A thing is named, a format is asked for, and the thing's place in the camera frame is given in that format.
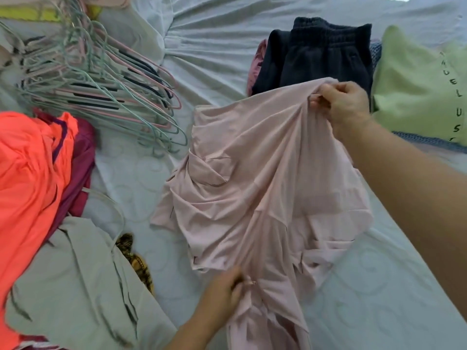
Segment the neon orange fabric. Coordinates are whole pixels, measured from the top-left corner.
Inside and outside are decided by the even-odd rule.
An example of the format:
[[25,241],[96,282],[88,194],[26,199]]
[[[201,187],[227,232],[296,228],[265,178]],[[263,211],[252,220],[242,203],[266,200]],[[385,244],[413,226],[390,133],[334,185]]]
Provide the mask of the neon orange fabric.
[[[15,112],[0,113],[0,350],[11,350],[19,334],[5,324],[5,299],[40,248],[70,181],[78,123],[68,128]],[[61,143],[55,162],[52,151]]]

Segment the hand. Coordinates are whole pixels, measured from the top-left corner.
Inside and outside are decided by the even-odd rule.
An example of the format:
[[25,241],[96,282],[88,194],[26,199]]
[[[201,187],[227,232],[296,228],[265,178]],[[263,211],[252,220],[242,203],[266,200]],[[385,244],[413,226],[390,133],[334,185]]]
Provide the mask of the hand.
[[323,111],[339,141],[346,131],[371,120],[368,95],[355,82],[323,84],[318,94],[321,97],[313,99],[310,105]]
[[209,284],[196,307],[193,320],[212,332],[222,328],[242,298],[244,276],[240,267],[224,271]]

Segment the bed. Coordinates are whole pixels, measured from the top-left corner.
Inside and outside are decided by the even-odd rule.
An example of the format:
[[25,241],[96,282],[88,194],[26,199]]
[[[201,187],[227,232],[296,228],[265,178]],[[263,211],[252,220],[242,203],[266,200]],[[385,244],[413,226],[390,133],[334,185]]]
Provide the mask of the bed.
[[[467,43],[467,0],[134,0],[131,11],[103,12],[109,33],[125,37],[162,62],[178,81],[187,132],[196,105],[226,105],[245,97],[247,73],[259,42],[272,29],[290,29],[297,16],[343,25],[373,23],[373,38],[398,24],[427,46]],[[132,31],[117,21],[133,14]],[[467,173],[467,155],[420,147]],[[191,270],[181,234],[149,225],[161,187],[186,148],[164,158],[132,138],[102,131],[92,188],[123,210],[125,231],[147,260],[156,298],[175,325],[195,309],[203,290]],[[464,349],[467,325],[426,264],[368,188],[374,227],[361,235],[318,292],[303,301],[315,350]],[[91,196],[85,209],[115,236],[116,210]],[[226,349],[220,332],[209,349]]]

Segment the pink fabric item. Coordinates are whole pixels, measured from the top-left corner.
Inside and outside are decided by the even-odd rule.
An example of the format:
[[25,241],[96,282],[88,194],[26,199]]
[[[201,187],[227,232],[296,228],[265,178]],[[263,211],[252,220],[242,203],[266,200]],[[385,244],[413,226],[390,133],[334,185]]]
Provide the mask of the pink fabric item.
[[189,153],[151,219],[184,234],[200,273],[242,266],[246,292],[227,325],[232,350],[309,350],[300,294],[312,294],[372,224],[357,171],[308,107],[325,82],[336,80],[197,107]]
[[251,62],[250,71],[248,71],[248,81],[247,81],[247,94],[248,97],[251,96],[251,88],[253,88],[256,79],[258,78],[258,74],[261,70],[261,65],[264,60],[264,55],[266,54],[266,48],[268,47],[268,40],[263,39],[258,45],[258,49],[256,50],[256,54],[254,55],[253,61]]

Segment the yellow fabric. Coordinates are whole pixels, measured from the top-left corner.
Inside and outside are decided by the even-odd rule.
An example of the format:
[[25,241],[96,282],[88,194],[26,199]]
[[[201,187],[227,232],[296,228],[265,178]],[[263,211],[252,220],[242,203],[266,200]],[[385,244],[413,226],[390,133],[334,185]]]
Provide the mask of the yellow fabric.
[[[90,19],[95,20],[102,7],[88,5],[88,16]],[[55,9],[48,7],[30,6],[30,5],[16,5],[16,6],[0,6],[0,18],[21,19],[24,21],[47,21],[59,22]]]

